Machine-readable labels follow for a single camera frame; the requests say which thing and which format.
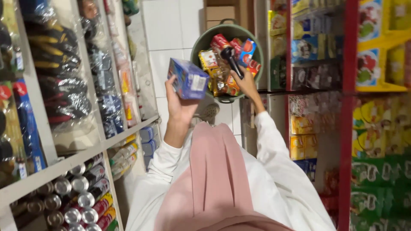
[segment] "cardboard box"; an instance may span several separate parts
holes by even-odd
[[[207,29],[220,24],[220,21],[207,21]],[[224,24],[233,24],[233,21],[225,21]]]
[[[234,7],[207,7],[207,21],[221,21],[225,18],[236,18]]]

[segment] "shelf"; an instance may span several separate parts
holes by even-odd
[[[13,201],[23,197],[27,193],[35,190],[36,188],[44,185],[45,183],[55,179],[56,177],[62,175],[66,171],[97,155],[98,153],[107,150],[114,144],[125,139],[127,136],[130,136],[131,134],[138,132],[141,128],[149,125],[158,118],[159,116],[155,115],[150,119],[145,120],[137,124],[136,126],[131,127],[128,130],[118,134],[115,137],[112,137],[86,150],[80,151],[77,154],[60,161],[59,163],[56,163],[55,165],[49,166],[38,173],[30,175],[26,179],[19,180],[7,187],[0,189],[0,208],[9,206],[9,204]]]

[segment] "person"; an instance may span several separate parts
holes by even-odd
[[[255,106],[256,158],[224,124],[190,129],[199,102],[181,100],[173,76],[165,83],[164,141],[136,179],[126,231],[335,230],[313,184],[289,158],[252,74],[240,68],[242,80],[231,74]]]

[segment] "red shelf frame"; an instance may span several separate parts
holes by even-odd
[[[344,67],[342,87],[342,108],[340,116],[340,170],[339,170],[339,217],[338,230],[348,231],[350,224],[350,196],[351,196],[351,152],[353,108],[355,103],[355,85],[357,75],[357,44],[358,44],[358,0],[346,0],[345,8],[345,40],[344,40]],[[291,1],[287,1],[287,67],[286,90],[291,91]],[[289,136],[289,102],[286,97],[286,135]]]

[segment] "white tile floor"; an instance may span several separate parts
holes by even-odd
[[[203,0],[143,0],[142,6],[163,138],[169,118],[164,81],[167,79],[170,58],[190,60],[192,47],[203,28]],[[214,99],[206,97],[200,103],[198,113],[213,102]],[[218,104],[220,113],[216,116],[215,124],[226,123],[241,144],[239,102]]]

